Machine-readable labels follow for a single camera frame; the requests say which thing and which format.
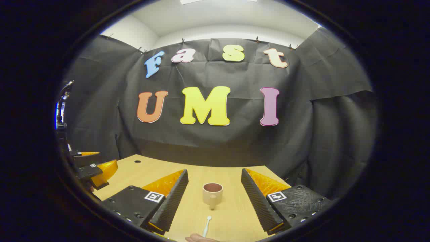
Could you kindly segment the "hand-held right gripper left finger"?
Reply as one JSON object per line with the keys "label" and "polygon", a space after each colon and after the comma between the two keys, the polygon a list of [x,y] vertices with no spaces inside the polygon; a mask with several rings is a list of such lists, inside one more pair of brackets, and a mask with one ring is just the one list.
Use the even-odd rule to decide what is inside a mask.
{"label": "hand-held right gripper left finger", "polygon": [[189,179],[187,169],[143,187],[129,185],[101,203],[125,221],[164,235],[170,230]]}

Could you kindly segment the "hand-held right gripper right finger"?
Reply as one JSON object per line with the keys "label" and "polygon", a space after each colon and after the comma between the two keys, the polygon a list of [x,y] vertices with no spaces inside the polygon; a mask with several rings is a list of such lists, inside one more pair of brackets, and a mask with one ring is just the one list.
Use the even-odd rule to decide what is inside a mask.
{"label": "hand-held right gripper right finger", "polygon": [[242,169],[241,183],[268,235],[298,226],[332,204],[305,185],[288,186],[248,168]]}

